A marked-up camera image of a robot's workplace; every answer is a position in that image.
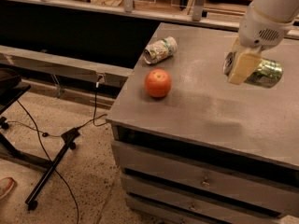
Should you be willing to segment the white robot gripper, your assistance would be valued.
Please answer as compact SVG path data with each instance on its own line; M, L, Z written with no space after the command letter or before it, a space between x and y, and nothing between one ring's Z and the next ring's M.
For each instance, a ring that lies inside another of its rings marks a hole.
M245 52L245 47L261 50L276 47L291 30L293 23L294 13L278 10L269 15L256 6L249 5L240 22L238 37L231 48L235 57L228 82L242 84L262 61L260 53Z

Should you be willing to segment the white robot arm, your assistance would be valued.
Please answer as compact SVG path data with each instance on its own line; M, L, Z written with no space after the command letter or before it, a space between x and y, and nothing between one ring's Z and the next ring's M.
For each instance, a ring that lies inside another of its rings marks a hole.
M230 52L230 83L243 83L258 68L262 52L281 42L298 11L299 0L253 0L249 4Z

